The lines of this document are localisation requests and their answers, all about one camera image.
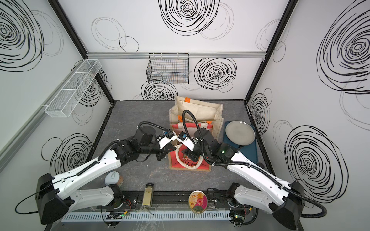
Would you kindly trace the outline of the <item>red Christmas jute bag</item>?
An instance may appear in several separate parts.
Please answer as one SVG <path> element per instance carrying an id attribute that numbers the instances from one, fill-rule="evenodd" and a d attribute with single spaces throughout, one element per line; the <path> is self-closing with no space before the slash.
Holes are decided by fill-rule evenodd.
<path id="1" fill-rule="evenodd" d="M 213 125 L 210 121 L 200 123 L 200 128 L 205 128 L 209 132 L 213 131 Z M 194 138 L 194 133 L 197 131 L 195 123 L 186 123 L 189 134 Z M 185 132 L 183 123 L 172 124 L 171 129 L 179 135 L 181 132 Z M 198 161 L 192 161 L 183 151 L 186 149 L 186 146 L 177 141 L 175 145 L 176 150 L 170 152 L 169 154 L 169 164 L 170 169 L 172 170 L 190 170 L 190 171 L 203 171 L 210 172 L 211 166 L 203 160 L 200 163 L 200 157 Z"/>

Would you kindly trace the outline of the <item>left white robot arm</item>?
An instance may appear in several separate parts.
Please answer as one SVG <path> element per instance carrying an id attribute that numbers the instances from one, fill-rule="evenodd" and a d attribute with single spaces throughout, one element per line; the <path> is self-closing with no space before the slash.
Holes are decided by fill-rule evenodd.
<path id="1" fill-rule="evenodd" d="M 173 131 L 157 137 L 150 126 L 136 130 L 126 140 L 115 140 L 99 157 L 55 176 L 47 173 L 39 177 L 35 200 L 42 225 L 52 224 L 69 212 L 94 207 L 120 208 L 125 204 L 124 195 L 116 184 L 103 188 L 81 190 L 81 187 L 97 177 L 135 161 L 139 155 L 156 155 L 162 160 L 175 150 Z"/>

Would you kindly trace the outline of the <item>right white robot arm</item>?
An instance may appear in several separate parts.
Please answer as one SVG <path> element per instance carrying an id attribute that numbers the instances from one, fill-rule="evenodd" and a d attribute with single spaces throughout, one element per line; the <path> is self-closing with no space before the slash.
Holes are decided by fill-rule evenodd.
<path id="1" fill-rule="evenodd" d="M 196 131 L 194 138 L 181 132 L 178 141 L 187 147 L 191 155 L 203 157 L 213 166 L 222 166 L 257 187 L 257 190 L 250 190 L 240 184 L 232 184 L 227 196 L 231 205 L 249 205 L 264 210 L 284 227 L 290 230 L 298 228 L 304 208 L 301 199 L 304 189 L 300 183 L 288 183 L 268 173 L 237 148 L 228 143 L 219 143 L 207 129 Z"/>

